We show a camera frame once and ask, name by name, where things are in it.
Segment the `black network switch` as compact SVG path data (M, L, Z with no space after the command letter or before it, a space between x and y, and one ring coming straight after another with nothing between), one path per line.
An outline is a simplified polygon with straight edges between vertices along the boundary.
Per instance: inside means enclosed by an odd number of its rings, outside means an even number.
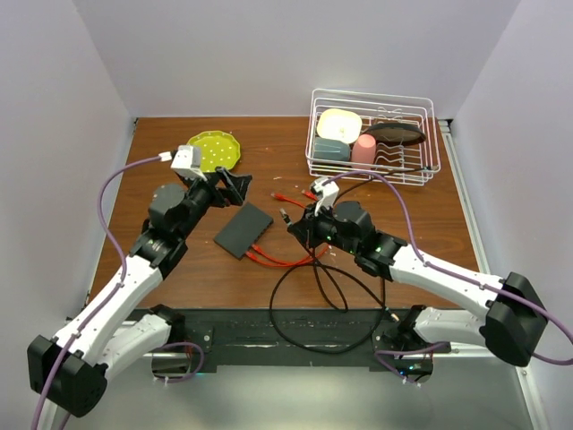
M231 256L241 260L273 222L269 214L246 202L213 241Z

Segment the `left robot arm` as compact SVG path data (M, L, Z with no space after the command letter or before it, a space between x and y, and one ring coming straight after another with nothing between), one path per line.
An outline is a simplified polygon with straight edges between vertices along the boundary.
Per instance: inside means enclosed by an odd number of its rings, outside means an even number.
M146 353L186 345L184 317L156 305L134 326L119 328L150 291L182 260L186 239L211 207L244 204L252 181L225 168L153 194L148 217L121 267L99 294L52 338L38 336L27 350L30 387L39 395L37 411L51 401L75 417L91 412L108 383Z

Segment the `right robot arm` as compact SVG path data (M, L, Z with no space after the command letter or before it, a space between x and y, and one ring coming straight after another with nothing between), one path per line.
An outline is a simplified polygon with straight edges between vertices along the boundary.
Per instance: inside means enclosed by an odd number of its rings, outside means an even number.
M411 352L427 344L456 342L487 348L513 366L525 367L548 324L530 280L470 271L415 250L407 241L378 230L358 202L333 209L308 207L288 232L309 248L328 244L352 254L365 273L418 287L456 305L454 310L417 307L398 333Z

